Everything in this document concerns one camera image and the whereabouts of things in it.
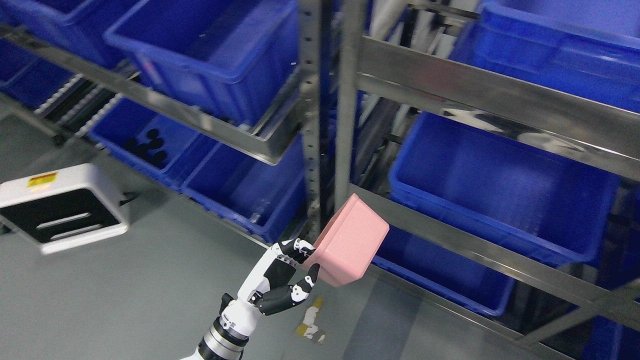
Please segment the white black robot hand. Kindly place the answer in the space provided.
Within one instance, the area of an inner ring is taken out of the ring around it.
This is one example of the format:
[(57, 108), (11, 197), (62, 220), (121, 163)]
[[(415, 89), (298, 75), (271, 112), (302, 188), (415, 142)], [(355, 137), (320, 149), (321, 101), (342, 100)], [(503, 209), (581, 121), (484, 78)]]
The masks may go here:
[(237, 292), (222, 310), (219, 323), (234, 337), (250, 337), (262, 316), (271, 316), (306, 301), (318, 281), (319, 264), (311, 265), (296, 283), (291, 280), (315, 247), (297, 238), (272, 244), (256, 262)]

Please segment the white robot forearm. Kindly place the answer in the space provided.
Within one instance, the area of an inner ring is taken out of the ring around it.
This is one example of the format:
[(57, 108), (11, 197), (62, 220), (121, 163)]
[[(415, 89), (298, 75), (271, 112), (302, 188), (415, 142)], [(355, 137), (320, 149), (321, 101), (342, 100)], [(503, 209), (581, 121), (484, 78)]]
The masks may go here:
[(219, 315), (185, 360), (241, 360), (249, 339)]

